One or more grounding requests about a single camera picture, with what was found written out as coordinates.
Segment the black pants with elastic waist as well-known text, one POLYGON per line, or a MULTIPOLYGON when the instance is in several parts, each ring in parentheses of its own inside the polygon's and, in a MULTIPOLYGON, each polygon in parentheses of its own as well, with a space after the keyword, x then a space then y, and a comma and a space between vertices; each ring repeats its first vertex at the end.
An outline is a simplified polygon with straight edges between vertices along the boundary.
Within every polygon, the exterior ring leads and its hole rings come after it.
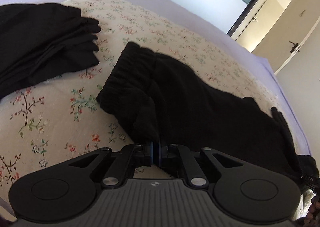
POLYGON ((129 42, 97 96, 133 142, 211 147, 300 180, 317 177, 316 161, 295 151, 276 108, 265 113, 251 97, 215 89, 189 66, 129 42))

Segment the floral embroidered cream bed cover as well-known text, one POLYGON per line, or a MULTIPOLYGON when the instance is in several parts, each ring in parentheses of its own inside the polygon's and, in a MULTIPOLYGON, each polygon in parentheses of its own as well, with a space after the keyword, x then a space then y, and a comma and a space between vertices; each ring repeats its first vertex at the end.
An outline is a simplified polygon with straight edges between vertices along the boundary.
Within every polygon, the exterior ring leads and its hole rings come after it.
POLYGON ((216 44, 124 0, 67 0, 99 20, 94 68, 17 91, 1 102, 1 198, 20 177, 103 146, 119 150, 130 138, 96 97, 130 42, 189 65, 206 83, 238 97, 252 97, 269 113, 279 98, 216 44))

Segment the stack of folded black clothes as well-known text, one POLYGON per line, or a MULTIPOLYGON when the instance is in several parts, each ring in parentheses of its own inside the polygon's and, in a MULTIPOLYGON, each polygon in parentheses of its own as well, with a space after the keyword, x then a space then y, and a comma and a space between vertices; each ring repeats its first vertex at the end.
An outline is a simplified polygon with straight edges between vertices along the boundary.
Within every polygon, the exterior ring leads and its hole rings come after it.
POLYGON ((1 98, 99 64, 96 19, 57 3, 1 6, 1 98))

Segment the lavender bed sheet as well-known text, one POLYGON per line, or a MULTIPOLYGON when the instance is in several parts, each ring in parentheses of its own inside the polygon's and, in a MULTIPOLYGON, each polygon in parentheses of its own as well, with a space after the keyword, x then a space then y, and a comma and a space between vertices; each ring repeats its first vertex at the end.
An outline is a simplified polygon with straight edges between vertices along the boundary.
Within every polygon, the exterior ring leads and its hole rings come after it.
MULTIPOLYGON (((61 3, 66 0, 1 0, 1 5, 14 3, 61 3)), ((216 46, 232 56, 244 68, 250 71, 253 76, 266 86, 280 101, 280 106, 287 115, 287 122, 293 127, 293 135, 297 140, 297 152, 299 154, 311 154, 310 146, 302 126, 293 112, 274 72, 263 57, 258 57, 248 52, 236 41, 224 34, 211 23, 205 21, 199 16, 189 12, 185 8, 173 3, 170 0, 125 0, 134 5, 141 6, 160 16, 167 18, 175 24, 182 25, 190 31, 198 33, 216 46)))

